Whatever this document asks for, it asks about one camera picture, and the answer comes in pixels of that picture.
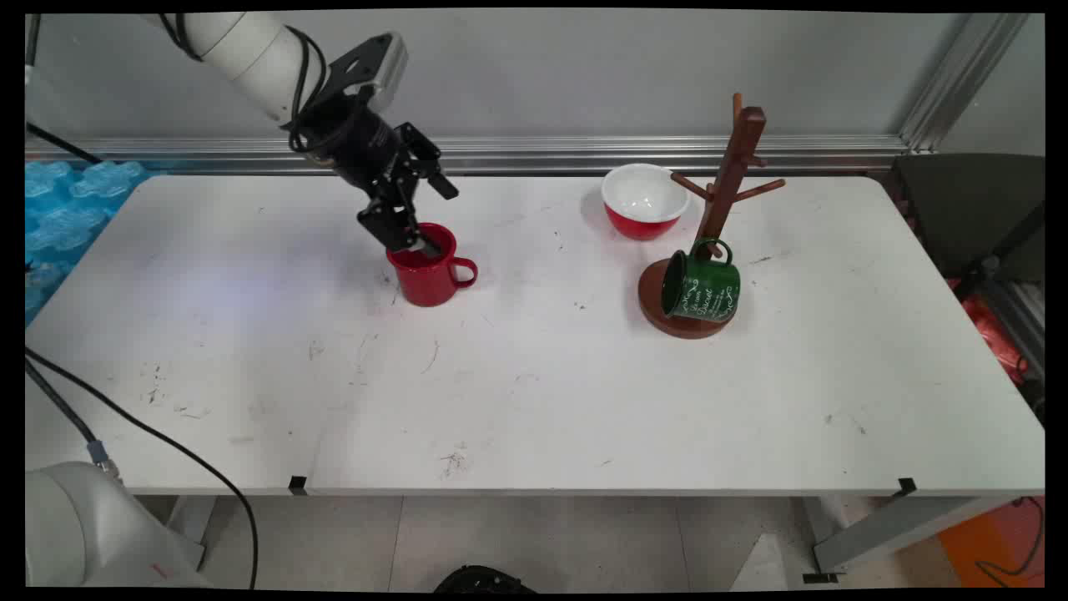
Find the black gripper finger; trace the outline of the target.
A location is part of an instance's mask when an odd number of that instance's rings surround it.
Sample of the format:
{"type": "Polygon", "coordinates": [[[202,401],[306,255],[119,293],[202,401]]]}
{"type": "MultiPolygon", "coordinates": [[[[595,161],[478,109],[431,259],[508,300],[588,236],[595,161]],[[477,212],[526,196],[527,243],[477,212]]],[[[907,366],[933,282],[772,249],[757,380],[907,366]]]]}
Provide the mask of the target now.
{"type": "Polygon", "coordinates": [[[395,132],[400,140],[398,164],[400,174],[409,175],[420,181],[427,181],[441,197],[451,200],[459,194],[458,188],[447,179],[440,159],[441,149],[423,135],[412,123],[397,126],[395,132]]]}
{"type": "Polygon", "coordinates": [[[366,191],[370,204],[357,213],[357,221],[386,251],[393,254],[415,251],[427,258],[438,258],[441,246],[417,224],[415,192],[417,179],[373,181],[366,191]]]}

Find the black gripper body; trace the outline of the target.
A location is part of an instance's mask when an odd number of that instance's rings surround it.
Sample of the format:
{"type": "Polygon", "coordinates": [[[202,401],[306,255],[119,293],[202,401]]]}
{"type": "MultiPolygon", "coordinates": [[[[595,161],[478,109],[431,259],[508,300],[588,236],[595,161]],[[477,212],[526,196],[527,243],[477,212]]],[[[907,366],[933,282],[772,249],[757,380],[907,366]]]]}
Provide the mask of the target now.
{"type": "Polygon", "coordinates": [[[390,125],[370,106],[370,93],[335,93],[290,113],[290,151],[331,168],[345,181],[378,197],[378,183],[395,181],[408,160],[410,125],[390,125]]]}

